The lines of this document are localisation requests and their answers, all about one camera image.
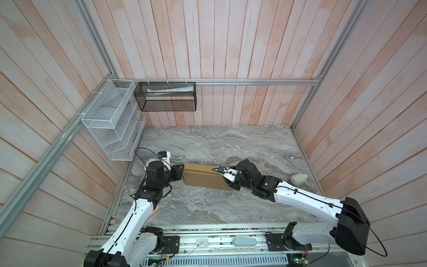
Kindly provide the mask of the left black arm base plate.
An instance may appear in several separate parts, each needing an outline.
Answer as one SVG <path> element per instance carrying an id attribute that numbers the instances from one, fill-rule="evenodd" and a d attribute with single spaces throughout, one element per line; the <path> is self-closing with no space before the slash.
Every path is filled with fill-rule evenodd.
<path id="1" fill-rule="evenodd" d="M 155 250 L 151 252 L 151 254 L 158 253 L 170 253 L 170 254 L 178 254 L 180 248 L 180 237 L 179 236 L 166 236 L 157 238 L 157 244 L 155 246 Z"/>

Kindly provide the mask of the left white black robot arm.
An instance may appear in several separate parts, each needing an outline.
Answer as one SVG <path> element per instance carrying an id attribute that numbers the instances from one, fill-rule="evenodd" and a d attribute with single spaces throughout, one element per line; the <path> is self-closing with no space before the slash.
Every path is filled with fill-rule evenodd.
<path id="1" fill-rule="evenodd" d="M 163 190 L 182 179 L 184 165 L 157 160 L 146 167 L 145 178 L 133 196 L 122 223 L 100 250 L 91 250 L 85 267 L 139 267 L 150 253 L 163 250 L 163 230 L 143 227 L 163 198 Z"/>

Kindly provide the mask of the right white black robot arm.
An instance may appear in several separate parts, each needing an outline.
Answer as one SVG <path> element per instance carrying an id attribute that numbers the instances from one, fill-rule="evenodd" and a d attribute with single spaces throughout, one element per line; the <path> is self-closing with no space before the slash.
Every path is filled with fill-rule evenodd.
<path id="1" fill-rule="evenodd" d="M 354 255 L 366 253 L 370 221 L 355 199 L 330 199 L 299 189 L 274 176 L 262 175 L 247 159 L 235 166 L 219 167 L 217 172 L 230 188 L 247 188 L 260 199 L 291 205 L 322 220 L 322 224 L 313 226 L 290 222 L 282 234 L 267 234 L 268 242 L 286 250 L 316 243 L 337 245 Z"/>

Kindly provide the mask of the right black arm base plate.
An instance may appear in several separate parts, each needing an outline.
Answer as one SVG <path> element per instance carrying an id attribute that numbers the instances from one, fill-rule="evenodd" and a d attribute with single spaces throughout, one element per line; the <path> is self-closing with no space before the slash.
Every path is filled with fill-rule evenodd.
<path id="1" fill-rule="evenodd" d="M 284 238 L 283 234 L 274 234 L 267 231 L 264 234 L 269 251 L 310 251 L 312 245 L 301 245 L 293 237 Z"/>

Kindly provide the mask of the brown cardboard box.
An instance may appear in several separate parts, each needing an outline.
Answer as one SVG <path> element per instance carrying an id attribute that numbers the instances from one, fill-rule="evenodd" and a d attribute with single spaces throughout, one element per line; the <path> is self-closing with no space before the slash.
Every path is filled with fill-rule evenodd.
<path id="1" fill-rule="evenodd" d="M 187 186 L 232 191 L 223 176 L 212 171 L 214 168 L 214 166 L 186 162 L 184 163 L 183 183 Z"/>

